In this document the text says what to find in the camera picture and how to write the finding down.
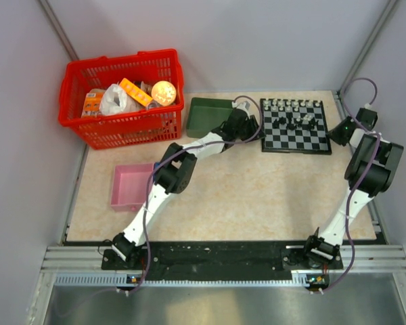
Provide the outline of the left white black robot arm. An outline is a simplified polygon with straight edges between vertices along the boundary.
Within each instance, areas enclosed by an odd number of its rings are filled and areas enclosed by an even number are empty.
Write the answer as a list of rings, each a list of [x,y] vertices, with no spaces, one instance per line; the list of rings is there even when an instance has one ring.
[[[261,126],[250,113],[250,102],[236,105],[227,120],[196,141],[172,143],[148,178],[146,198],[134,220],[112,240],[116,260],[125,268],[139,263],[137,247],[148,241],[148,230],[161,210],[189,185],[198,162],[221,154],[237,144],[261,138]]]

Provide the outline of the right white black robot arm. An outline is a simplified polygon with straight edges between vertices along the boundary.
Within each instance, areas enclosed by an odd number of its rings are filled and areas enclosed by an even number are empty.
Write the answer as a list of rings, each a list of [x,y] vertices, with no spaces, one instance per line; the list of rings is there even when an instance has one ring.
[[[309,267],[329,266],[336,261],[348,226],[393,182],[404,147],[375,132],[377,121],[377,112],[366,106],[359,109],[355,118],[347,117],[328,133],[331,140],[343,146],[348,144],[355,151],[344,174],[345,197],[327,225],[316,229],[303,248],[302,260]]]

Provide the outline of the black white chess board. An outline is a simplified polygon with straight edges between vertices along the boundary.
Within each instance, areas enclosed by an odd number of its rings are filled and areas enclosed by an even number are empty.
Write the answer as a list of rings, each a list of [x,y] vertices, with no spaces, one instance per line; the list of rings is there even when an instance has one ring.
[[[321,100],[260,99],[263,152],[330,155],[325,110]]]

